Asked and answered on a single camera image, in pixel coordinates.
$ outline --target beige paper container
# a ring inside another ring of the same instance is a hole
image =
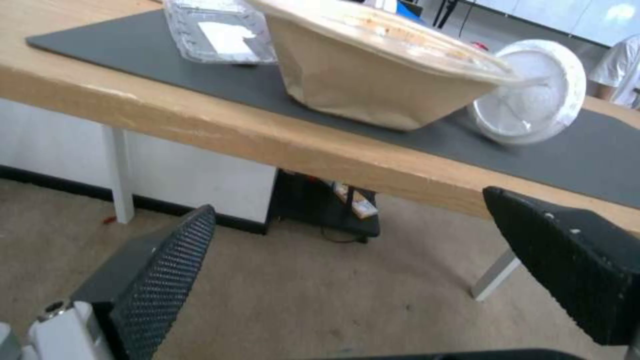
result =
[[[294,1],[250,2],[265,12],[287,92],[310,108],[408,131],[520,80],[499,59],[396,15]]]

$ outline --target white label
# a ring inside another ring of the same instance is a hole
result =
[[[254,56],[244,42],[245,38],[255,37],[249,29],[219,22],[199,22],[198,26],[218,54]]]

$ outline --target white lid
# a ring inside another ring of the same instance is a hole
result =
[[[506,144],[549,139],[571,125],[582,108],[586,76],[578,57],[548,40],[515,42],[497,53],[529,86],[500,86],[475,100],[469,111],[480,130]]]
[[[498,85],[522,81],[494,55],[379,9],[338,0],[247,2],[268,17],[294,22],[417,70]]]

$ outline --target white cabinet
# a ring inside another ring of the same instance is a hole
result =
[[[513,16],[570,33],[590,2],[592,0],[519,0]]]
[[[518,0],[477,0],[476,4],[511,15]]]
[[[640,34],[640,0],[592,0],[572,34],[608,46]]]

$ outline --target red object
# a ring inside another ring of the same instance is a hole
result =
[[[481,42],[474,41],[471,43],[471,45],[480,50],[489,51],[489,48]]]
[[[107,217],[104,218],[104,220],[102,221],[103,225],[109,225],[110,223],[114,222],[117,219],[117,217]]]

